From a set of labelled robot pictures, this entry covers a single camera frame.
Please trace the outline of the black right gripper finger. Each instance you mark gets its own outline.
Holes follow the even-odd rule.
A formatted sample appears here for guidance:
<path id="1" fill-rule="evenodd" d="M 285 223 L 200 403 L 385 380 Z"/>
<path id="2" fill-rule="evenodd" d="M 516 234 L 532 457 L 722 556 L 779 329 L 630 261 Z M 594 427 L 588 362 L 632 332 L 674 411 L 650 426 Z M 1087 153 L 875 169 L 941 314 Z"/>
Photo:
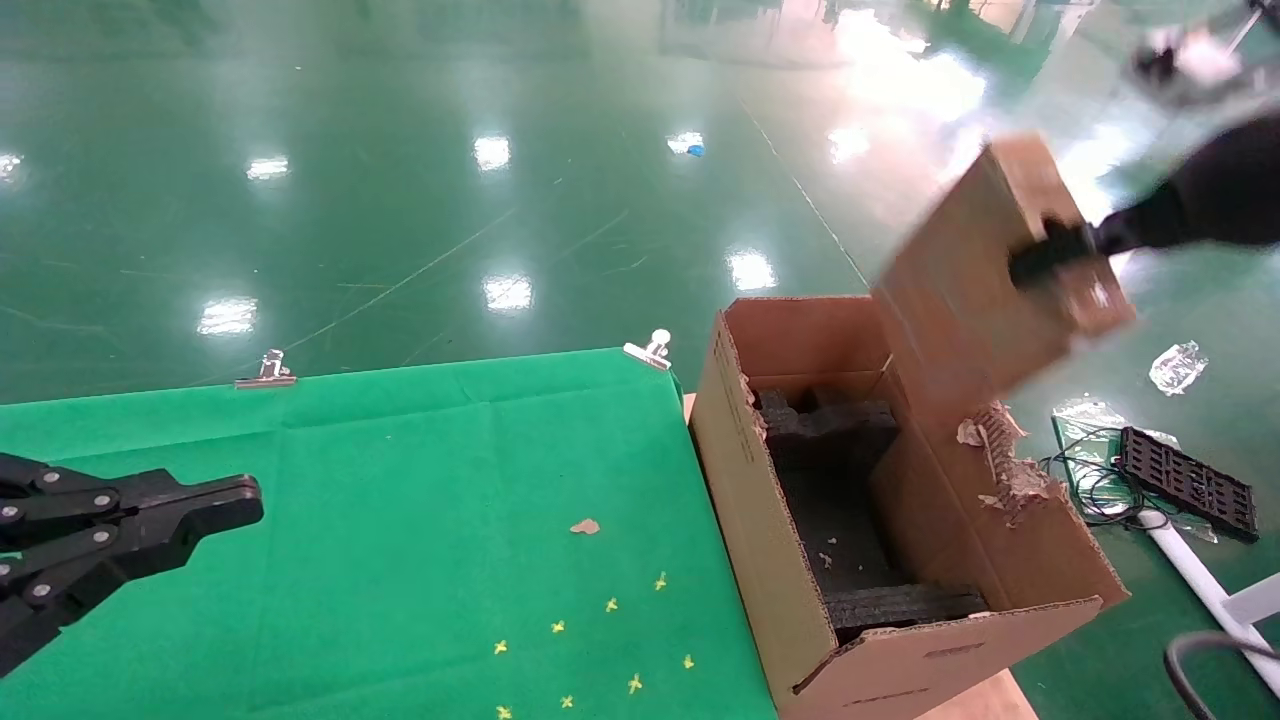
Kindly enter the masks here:
<path id="1" fill-rule="evenodd" d="M 1181 201 L 1171 195 L 1149 197 L 1106 217 L 1100 224 L 1066 222 L 1043 214 L 1044 237 L 1009 255 L 1012 284 L 1030 288 L 1059 268 L 1091 258 L 1111 258 L 1138 249 L 1170 247 L 1181 233 Z"/>

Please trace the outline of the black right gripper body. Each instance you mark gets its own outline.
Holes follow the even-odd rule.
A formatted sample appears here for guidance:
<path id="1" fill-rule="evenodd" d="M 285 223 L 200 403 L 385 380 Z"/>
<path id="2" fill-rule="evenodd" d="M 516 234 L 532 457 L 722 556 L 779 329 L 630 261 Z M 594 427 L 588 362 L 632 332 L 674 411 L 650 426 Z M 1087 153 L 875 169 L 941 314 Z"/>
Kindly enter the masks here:
<path id="1" fill-rule="evenodd" d="M 1172 170 L 1178 243 L 1263 247 L 1279 240 L 1279 115 L 1265 113 L 1204 142 Z"/>

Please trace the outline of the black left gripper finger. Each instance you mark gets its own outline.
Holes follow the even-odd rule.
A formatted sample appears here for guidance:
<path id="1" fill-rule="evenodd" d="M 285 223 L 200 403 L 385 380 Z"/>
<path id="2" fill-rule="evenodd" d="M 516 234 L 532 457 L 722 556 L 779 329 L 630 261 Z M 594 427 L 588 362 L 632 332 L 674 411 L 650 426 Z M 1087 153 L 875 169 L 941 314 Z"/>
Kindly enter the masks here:
<path id="1" fill-rule="evenodd" d="M 261 520 L 260 510 L 147 510 L 3 557 L 3 675 L 124 584 L 183 568 L 200 541 Z"/>
<path id="2" fill-rule="evenodd" d="M 140 519 L 146 528 L 191 520 L 201 536 L 261 521 L 261 489 L 251 475 L 187 486 L 154 469 L 105 479 L 15 455 L 1 456 L 4 546 L 33 546 L 99 524 Z"/>

